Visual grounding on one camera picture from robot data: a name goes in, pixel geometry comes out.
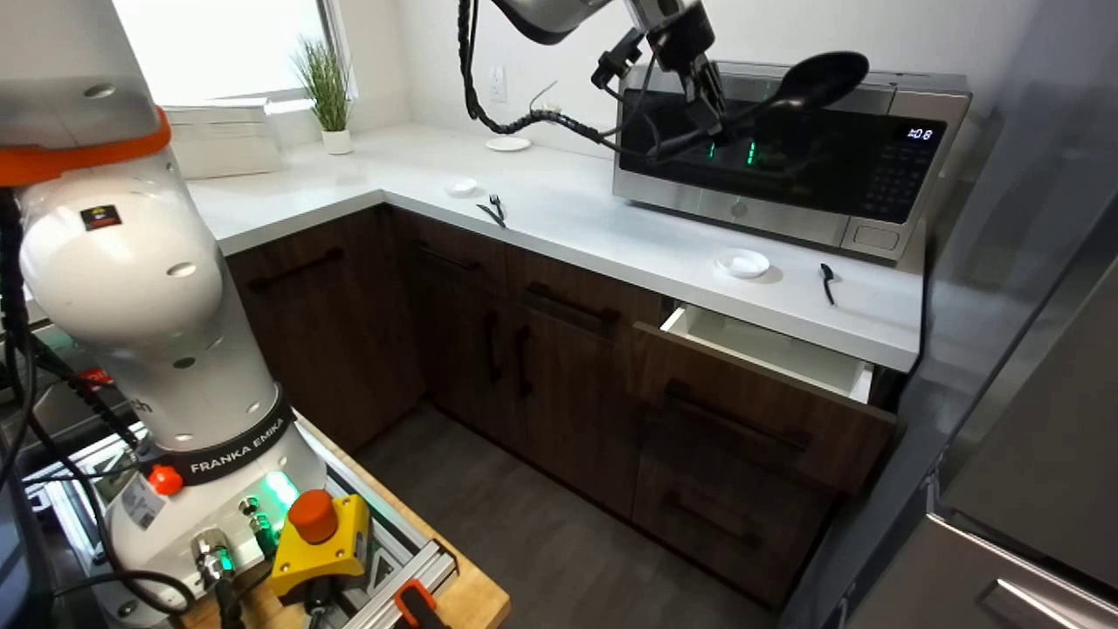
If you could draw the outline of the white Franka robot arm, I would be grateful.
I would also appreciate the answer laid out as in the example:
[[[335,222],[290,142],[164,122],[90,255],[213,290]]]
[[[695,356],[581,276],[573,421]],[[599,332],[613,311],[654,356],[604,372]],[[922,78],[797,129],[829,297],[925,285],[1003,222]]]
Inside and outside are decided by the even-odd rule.
[[[0,178],[12,297],[106,368],[138,467],[97,513],[101,603],[186,616],[260,563],[243,503],[323,462],[270,372],[110,0],[0,0]]]

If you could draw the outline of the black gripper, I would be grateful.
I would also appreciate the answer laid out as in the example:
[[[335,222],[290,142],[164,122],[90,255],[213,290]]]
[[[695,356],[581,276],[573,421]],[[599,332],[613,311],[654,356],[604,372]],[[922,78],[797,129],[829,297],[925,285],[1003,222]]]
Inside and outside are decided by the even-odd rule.
[[[632,22],[648,37],[662,68],[690,72],[695,95],[708,110],[727,107],[727,92],[716,63],[704,63],[704,47],[716,42],[701,0],[632,0]]]

